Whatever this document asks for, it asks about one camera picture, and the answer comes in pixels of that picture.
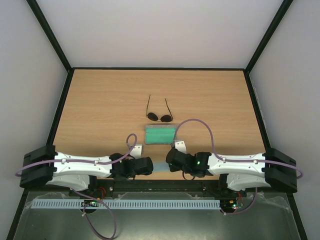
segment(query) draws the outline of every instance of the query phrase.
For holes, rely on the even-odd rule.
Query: sunglasses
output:
[[[155,121],[155,122],[156,122],[156,121],[159,120],[158,116],[157,116],[156,114],[154,114],[153,112],[149,112],[149,113],[148,113],[148,107],[149,107],[150,97],[151,97],[151,94],[149,95],[148,104],[146,105],[145,115],[146,115],[146,117],[147,117],[148,119],[150,119],[151,121]],[[174,117],[172,116],[171,111],[170,111],[170,109],[169,109],[169,107],[168,107],[167,99],[165,98],[164,100],[165,100],[165,104],[166,104],[166,107],[167,107],[168,110],[169,110],[170,115],[164,115],[164,116],[162,116],[162,117],[160,118],[160,121],[163,122],[163,123],[169,123],[169,122],[172,122],[172,121],[173,121]]]

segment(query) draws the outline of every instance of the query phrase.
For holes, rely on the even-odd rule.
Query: white bracket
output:
[[[140,159],[142,155],[142,149],[143,149],[142,144],[136,144],[133,150],[130,152],[130,155],[135,159]]]
[[[187,147],[185,141],[174,140],[174,148],[181,153],[187,154]]]

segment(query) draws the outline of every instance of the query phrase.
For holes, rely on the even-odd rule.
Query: black frame edge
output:
[[[46,20],[45,15],[43,14],[40,6],[38,5],[36,0],[26,0],[29,4],[33,14],[35,15],[36,19],[38,20],[39,24],[41,25],[45,35],[49,39],[53,49],[55,50],[56,54],[58,55],[60,61],[62,62],[65,70],[68,72],[71,70],[71,65],[62,50],[54,32],[52,31],[48,21]]]
[[[55,114],[54,114],[54,118],[53,118],[53,121],[52,121],[52,125],[51,125],[51,129],[50,129],[50,132],[49,132],[49,136],[48,136],[48,139],[46,141],[46,145],[53,145],[53,143],[54,143],[55,136],[56,136],[56,133],[57,133],[57,130],[58,130],[59,122],[60,122],[60,118],[61,118],[62,111],[63,111],[64,106],[65,106],[65,102],[66,102],[66,99],[67,99],[68,91],[69,91],[69,88],[70,88],[70,84],[71,84],[71,80],[72,80],[72,77],[74,75],[74,72],[75,72],[75,70],[72,68],[68,72],[68,74],[66,76],[65,83],[64,83],[64,86],[63,86],[63,89],[62,89],[62,93],[61,93],[61,96],[60,96],[60,100],[59,100],[59,103],[58,103],[58,106],[56,108],[56,111],[55,111]]]
[[[244,71],[244,68],[212,67],[73,67],[75,70],[187,70],[187,71]]]
[[[274,18],[272,19],[268,29],[266,30],[262,40],[260,41],[258,47],[256,48],[252,58],[250,59],[248,65],[245,68],[245,71],[250,73],[254,68],[255,64],[257,63],[260,55],[266,48],[269,40],[275,33],[277,27],[279,26],[282,18],[285,16],[286,12],[288,11],[290,5],[294,0],[283,0],[282,4],[280,5],[278,11],[276,12]]]
[[[27,190],[23,190],[22,196],[20,198],[19,205],[18,205],[18,207],[17,207],[17,209],[15,211],[15,215],[13,217],[13,221],[11,223],[11,227],[9,229],[8,235],[6,237],[6,240],[13,240],[14,237],[15,237],[15,234],[16,234],[16,231],[17,231],[17,228],[18,228],[18,224],[19,224],[19,221],[20,221],[21,214],[22,214],[22,212],[23,212],[23,210],[25,208],[27,197],[28,197],[28,191]]]
[[[294,195],[292,193],[287,193],[286,196],[288,198],[289,205],[290,205],[290,208],[292,210],[293,218],[294,218],[298,233],[300,235],[300,238],[301,238],[301,240],[308,240],[308,237],[307,237],[307,234],[306,234],[306,230],[305,230],[305,227],[304,227],[304,225],[302,223],[302,220],[301,220],[301,217],[300,217],[300,214],[299,214],[299,210],[298,210],[298,207],[297,207],[297,204],[296,204],[296,201],[295,201],[295,197],[294,197]]]
[[[243,71],[243,74],[244,74],[245,82],[246,82],[246,85],[248,87],[248,91],[249,91],[249,94],[250,94],[250,98],[251,98],[253,110],[254,110],[254,113],[255,113],[256,121],[257,121],[259,129],[260,129],[260,133],[261,133],[261,137],[262,137],[264,148],[265,149],[270,148],[271,145],[270,145],[270,141],[269,141],[269,138],[268,138],[266,126],[265,126],[264,120],[262,118],[262,114],[261,114],[261,111],[260,111],[260,108],[259,108],[259,104],[258,104],[258,101],[257,101],[257,96],[256,96],[256,93],[254,91],[254,87],[252,85],[252,82],[251,82],[251,79],[250,79],[250,76],[249,76],[249,72]]]

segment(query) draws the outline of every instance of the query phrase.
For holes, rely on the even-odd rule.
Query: white wall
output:
[[[27,1],[0,1],[0,239],[23,189],[24,154],[46,144],[67,72]]]
[[[273,147],[305,172],[295,199],[308,238],[319,239],[320,1],[295,0],[251,73]]]
[[[73,67],[245,68],[282,0],[38,0]]]

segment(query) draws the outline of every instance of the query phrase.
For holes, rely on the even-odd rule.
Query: sunglasses lens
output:
[[[164,122],[164,123],[169,123],[172,121],[172,117],[170,115],[164,115],[163,117],[161,117],[161,122]]]
[[[158,121],[158,117],[157,115],[155,115],[153,112],[149,112],[148,115],[147,115],[148,119],[150,119],[151,121]]]

